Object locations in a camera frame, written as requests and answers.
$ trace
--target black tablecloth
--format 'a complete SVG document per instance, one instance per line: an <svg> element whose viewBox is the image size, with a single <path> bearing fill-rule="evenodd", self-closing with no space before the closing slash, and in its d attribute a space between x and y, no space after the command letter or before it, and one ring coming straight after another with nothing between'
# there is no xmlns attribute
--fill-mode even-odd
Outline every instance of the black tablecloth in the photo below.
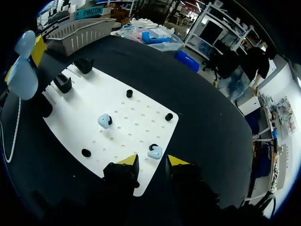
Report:
<svg viewBox="0 0 301 226"><path fill-rule="evenodd" d="M113 36L70 57L45 53L37 69L38 92L77 57L95 59L95 68L176 112L179 121L166 154L198 164L204 180L219 194L220 207L239 206L250 179L252 133L243 116L221 92L169 54ZM18 98L10 93L1 115L7 155L17 109ZM50 205L58 204L64 197L84 203L99 178L63 147L33 109L32 101L22 102L15 152L8 170L25 205L40 218L43 211L32 191L38 191ZM133 197L130 208L129 223L179 224L164 160L144 195Z"/></svg>

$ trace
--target white pegboard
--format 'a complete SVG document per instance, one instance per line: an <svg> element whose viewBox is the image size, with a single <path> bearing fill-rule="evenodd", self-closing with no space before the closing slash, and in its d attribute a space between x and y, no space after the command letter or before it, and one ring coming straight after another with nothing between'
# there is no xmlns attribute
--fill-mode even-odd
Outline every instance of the white pegboard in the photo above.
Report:
<svg viewBox="0 0 301 226"><path fill-rule="evenodd" d="M164 154L178 115L96 68L82 74L69 65L62 74L71 78L72 89L63 94L53 82L46 88L44 95L53 111L45 122L64 147L101 178L108 163L138 154L140 186L134 196L141 196L161 161L148 157L149 146L159 145ZM132 98L126 97L128 89L133 90ZM113 120L108 129L97 122L104 113ZM168 113L174 116L171 121L165 120ZM81 154L83 148L92 153L91 157Z"/></svg>

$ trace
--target jeans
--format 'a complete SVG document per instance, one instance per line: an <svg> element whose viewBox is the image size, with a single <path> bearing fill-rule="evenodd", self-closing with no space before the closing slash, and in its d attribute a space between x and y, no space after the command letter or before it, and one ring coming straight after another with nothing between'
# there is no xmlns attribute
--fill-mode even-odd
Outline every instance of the jeans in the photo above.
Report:
<svg viewBox="0 0 301 226"><path fill-rule="evenodd" d="M218 89L226 87L229 92L228 98L230 101L235 101L245 92L249 84L249 78L246 73L244 73L242 67L239 66L234 72L232 72L230 77L222 79L219 82Z"/></svg>

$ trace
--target ceiling light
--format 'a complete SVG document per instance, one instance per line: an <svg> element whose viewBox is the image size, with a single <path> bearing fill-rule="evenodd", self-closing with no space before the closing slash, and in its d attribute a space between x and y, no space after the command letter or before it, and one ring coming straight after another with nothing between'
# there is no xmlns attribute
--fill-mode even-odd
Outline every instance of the ceiling light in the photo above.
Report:
<svg viewBox="0 0 301 226"><path fill-rule="evenodd" d="M198 1L198 0L196 0L196 1L199 2L199 3L201 3L201 4L203 4L203 5L206 5L205 3L201 2L201 1Z"/></svg>
<svg viewBox="0 0 301 226"><path fill-rule="evenodd" d="M201 8L199 7L198 3L197 3L197 6L198 6L199 11L201 11Z"/></svg>

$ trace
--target prizon sign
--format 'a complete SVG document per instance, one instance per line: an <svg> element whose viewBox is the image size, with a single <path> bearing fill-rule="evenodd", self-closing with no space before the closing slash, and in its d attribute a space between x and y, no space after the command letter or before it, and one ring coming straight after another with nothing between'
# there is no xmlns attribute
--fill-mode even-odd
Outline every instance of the prizon sign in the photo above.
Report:
<svg viewBox="0 0 301 226"><path fill-rule="evenodd" d="M75 20L89 18L95 15L101 15L103 13L103 6L96 6L91 8L81 9L75 12Z"/></svg>

